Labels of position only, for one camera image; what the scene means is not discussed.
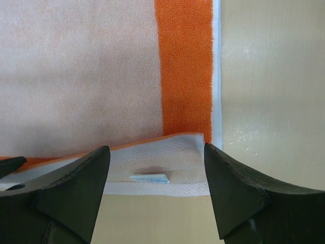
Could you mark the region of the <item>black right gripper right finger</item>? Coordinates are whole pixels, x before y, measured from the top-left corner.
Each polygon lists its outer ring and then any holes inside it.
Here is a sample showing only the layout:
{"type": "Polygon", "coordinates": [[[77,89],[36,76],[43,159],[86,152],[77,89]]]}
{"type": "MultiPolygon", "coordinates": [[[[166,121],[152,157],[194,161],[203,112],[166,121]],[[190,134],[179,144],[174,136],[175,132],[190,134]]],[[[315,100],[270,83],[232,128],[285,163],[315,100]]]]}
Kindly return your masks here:
{"type": "Polygon", "coordinates": [[[210,143],[204,164],[225,243],[324,243],[324,191],[272,178],[210,143]]]}

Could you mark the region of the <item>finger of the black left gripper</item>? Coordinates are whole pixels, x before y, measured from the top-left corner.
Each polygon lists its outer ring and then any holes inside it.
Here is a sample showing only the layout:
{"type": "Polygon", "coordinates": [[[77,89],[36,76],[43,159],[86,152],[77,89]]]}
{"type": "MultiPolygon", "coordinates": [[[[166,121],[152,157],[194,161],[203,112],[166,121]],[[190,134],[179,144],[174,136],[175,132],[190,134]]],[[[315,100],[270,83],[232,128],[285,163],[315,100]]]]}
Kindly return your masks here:
{"type": "Polygon", "coordinates": [[[27,162],[25,157],[14,157],[0,160],[0,178],[3,178],[19,169],[27,162]]]}

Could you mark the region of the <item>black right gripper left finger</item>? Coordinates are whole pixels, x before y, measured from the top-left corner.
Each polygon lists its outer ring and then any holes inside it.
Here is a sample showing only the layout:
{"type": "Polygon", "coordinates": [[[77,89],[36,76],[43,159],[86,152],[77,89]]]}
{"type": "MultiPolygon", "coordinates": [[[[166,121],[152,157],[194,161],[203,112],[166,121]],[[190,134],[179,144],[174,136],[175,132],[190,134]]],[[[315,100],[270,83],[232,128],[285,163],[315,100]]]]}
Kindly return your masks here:
{"type": "Polygon", "coordinates": [[[1,191],[1,243],[90,243],[109,166],[102,146],[1,191]]]}

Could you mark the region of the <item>orange and white towel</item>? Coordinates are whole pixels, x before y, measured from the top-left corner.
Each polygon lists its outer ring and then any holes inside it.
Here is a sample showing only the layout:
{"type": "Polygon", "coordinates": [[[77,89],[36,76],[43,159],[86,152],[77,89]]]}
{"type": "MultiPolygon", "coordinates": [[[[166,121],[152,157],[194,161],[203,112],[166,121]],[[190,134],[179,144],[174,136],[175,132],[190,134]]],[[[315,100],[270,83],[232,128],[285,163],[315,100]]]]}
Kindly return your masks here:
{"type": "Polygon", "coordinates": [[[220,1],[1,1],[1,188],[111,149],[109,195],[209,195],[220,1]]]}

